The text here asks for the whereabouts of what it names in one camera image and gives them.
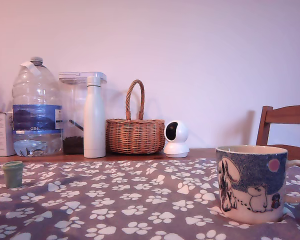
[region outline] gray tablecloth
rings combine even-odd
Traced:
[[[287,185],[300,195],[299,167]],[[213,159],[26,164],[20,188],[0,170],[0,239],[300,240],[300,203],[248,225],[223,216],[218,193]]]

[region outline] wicker basket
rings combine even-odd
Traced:
[[[141,107],[138,120],[131,120],[130,98],[136,84],[141,89]],[[140,80],[134,80],[125,99],[126,119],[106,121],[105,140],[108,151],[120,154],[154,154],[165,146],[165,121],[144,120],[145,87]]]

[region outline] cardboard box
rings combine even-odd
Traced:
[[[0,157],[15,155],[12,112],[0,112]]]

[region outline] white lid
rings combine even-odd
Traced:
[[[87,82],[87,77],[98,77],[104,76],[107,80],[106,75],[102,72],[97,71],[67,71],[67,72],[59,72],[59,80],[64,84],[85,84]]]
[[[101,80],[107,81],[107,76],[102,72],[97,72],[96,76],[88,76],[86,78],[86,85],[89,86],[101,86]]]
[[[41,62],[41,63],[44,62],[43,58],[42,58],[42,57],[39,57],[39,56],[32,56],[32,57],[30,58],[30,62],[33,62],[33,61]]]

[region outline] mug handle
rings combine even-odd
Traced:
[[[290,168],[292,166],[298,166],[300,167],[300,160],[288,160],[286,163],[286,168]],[[286,203],[300,203],[300,196],[288,196],[287,194],[285,195],[285,200]]]

